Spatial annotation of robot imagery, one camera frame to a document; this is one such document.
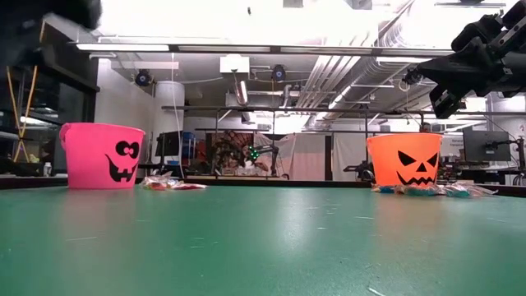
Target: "bucket handle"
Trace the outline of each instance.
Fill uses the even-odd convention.
[[[70,123],[64,123],[60,129],[60,132],[58,133],[58,137],[60,138],[60,144],[62,145],[62,148],[66,149],[66,134],[67,131],[69,131],[72,128],[72,125]]]

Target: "green table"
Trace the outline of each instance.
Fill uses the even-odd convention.
[[[0,191],[0,295],[519,295],[526,199]]]

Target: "metal frame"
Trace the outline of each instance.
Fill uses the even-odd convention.
[[[174,111],[173,106],[162,106],[162,110],[165,111]],[[364,123],[365,123],[365,131],[316,131],[311,130],[307,132],[330,132],[331,135],[334,135],[335,133],[365,133],[366,140],[369,137],[369,133],[373,134],[393,134],[393,133],[399,133],[399,132],[369,132],[368,129],[368,119],[369,119],[369,113],[377,113],[377,114],[386,114],[386,115],[405,115],[405,114],[417,114],[421,117],[421,122],[424,121],[424,114],[434,114],[432,111],[413,111],[413,110],[400,110],[400,109],[319,109],[319,108],[271,108],[271,107],[227,107],[227,106],[180,106],[178,107],[180,110],[193,110],[193,111],[215,111],[215,139],[217,139],[219,130],[228,130],[228,129],[219,129],[219,112],[221,110],[228,110],[230,111],[241,111],[241,112],[252,112],[252,111],[269,111],[272,112],[272,135],[275,135],[275,117],[276,112],[302,112],[302,113],[319,113],[319,112],[336,112],[336,113],[358,113],[358,114],[364,114]],[[457,112],[455,114],[458,115],[497,115],[497,116],[526,116],[526,112]],[[257,130],[249,130],[248,132],[258,132]],[[272,145],[275,144],[275,138],[272,137]],[[365,153],[365,159],[368,162],[369,161],[369,154]]]
[[[71,45],[100,45],[75,43]],[[81,50],[96,53],[242,53],[242,54],[306,54],[357,57],[438,58],[452,54],[450,49],[396,49],[383,47],[320,46],[320,45],[248,45],[248,44],[111,44],[112,49]],[[168,45],[166,50],[119,49],[118,45]]]

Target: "wire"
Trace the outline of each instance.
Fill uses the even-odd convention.
[[[510,135],[515,141],[517,141],[517,138],[514,137],[512,134],[510,134],[508,131],[506,131],[504,128],[502,128],[501,126],[499,126],[498,124],[496,124],[493,120],[491,120],[487,115],[483,115],[483,117],[485,119],[487,119],[487,121],[489,121],[490,123],[493,123],[496,127],[500,128],[503,132],[507,132],[508,135]]]
[[[179,168],[181,169],[181,178],[184,178],[184,172],[182,171],[182,141],[181,141],[181,127],[179,126],[179,116],[178,116],[178,107],[175,104],[175,81],[173,80],[173,63],[175,53],[172,53],[172,100],[173,100],[173,111],[175,112],[175,120],[178,125],[178,140],[179,140],[179,151],[178,151],[178,158],[179,158]]]
[[[493,120],[491,120],[487,115],[483,115],[483,117],[484,117],[487,121],[489,121],[490,123],[493,123],[493,125],[495,125],[496,127],[500,128],[503,132],[507,132],[508,135],[510,135],[511,138],[514,139],[514,141],[517,141],[517,138],[516,138],[516,137],[514,137],[512,134],[510,134],[510,132],[506,131],[506,130],[505,130],[504,128],[502,128],[500,125],[496,124],[496,123],[495,123]],[[518,161],[518,160],[517,160],[512,154],[510,154],[510,156],[511,156],[511,159],[512,159],[512,160],[515,162],[515,164],[517,165],[517,167],[519,167],[519,166],[520,166],[519,161]]]
[[[409,89],[411,89],[411,86],[409,84],[406,84],[406,86],[408,86],[408,88],[403,88],[402,87],[402,81],[398,82],[398,88],[400,88],[400,90],[405,92],[405,93],[407,93],[409,91]]]
[[[223,77],[216,77],[216,78],[210,78],[210,79],[203,79],[199,81],[178,81],[181,84],[192,84],[192,83],[204,83],[204,82],[211,82],[211,81],[219,81],[223,80]]]

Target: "halloween bucket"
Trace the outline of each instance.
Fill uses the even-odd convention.
[[[367,139],[376,184],[427,187],[436,181],[442,136],[407,133]]]
[[[133,187],[144,135],[140,129],[111,124],[64,124],[60,142],[66,151],[69,187]]]

